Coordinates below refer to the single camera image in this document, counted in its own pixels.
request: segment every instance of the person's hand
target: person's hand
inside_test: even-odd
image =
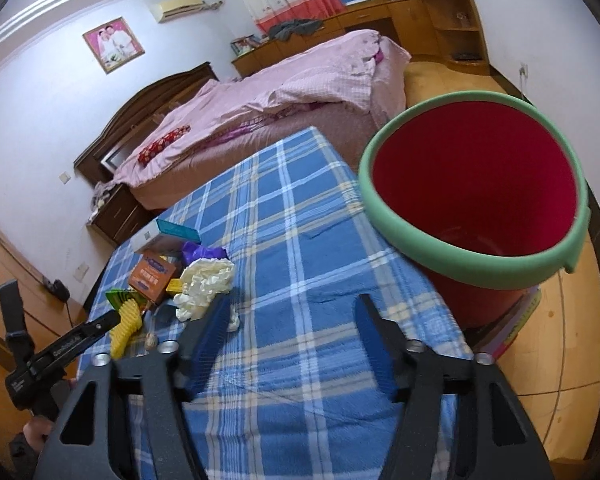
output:
[[[36,415],[22,428],[22,433],[31,449],[40,454],[53,428],[54,424],[46,416]]]

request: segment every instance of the table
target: table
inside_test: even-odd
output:
[[[398,406],[378,390],[353,321],[371,294],[384,317],[441,354],[469,357],[462,334],[423,274],[371,227],[354,173],[315,128],[280,140],[211,180],[162,218],[197,229],[236,264],[229,334],[206,390],[184,405],[209,478],[377,479]],[[125,287],[139,256],[129,243],[109,262],[90,319]],[[160,341],[183,326],[156,312]],[[142,353],[144,333],[128,346]],[[88,349],[108,351],[109,337]],[[130,399],[136,459],[154,478],[142,397]],[[448,468],[454,399],[443,399],[433,479]]]

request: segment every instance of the nightstand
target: nightstand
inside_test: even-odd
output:
[[[118,247],[153,218],[155,215],[138,203],[129,188],[120,184],[88,226]]]

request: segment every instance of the white plastic bag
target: white plastic bag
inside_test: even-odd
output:
[[[180,281],[182,293],[176,294],[173,303],[178,307],[176,317],[179,321],[200,319],[216,294],[229,292],[235,276],[235,264],[226,258],[210,260],[200,258],[184,269]],[[240,319],[232,306],[229,332],[238,330]]]

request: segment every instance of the red patterned pillow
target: red patterned pillow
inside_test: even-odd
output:
[[[138,155],[138,162],[142,166],[146,166],[158,153],[162,152],[167,146],[173,144],[181,136],[191,130],[191,126],[181,126],[175,130],[171,130],[168,134],[164,134],[160,139],[152,142]]]

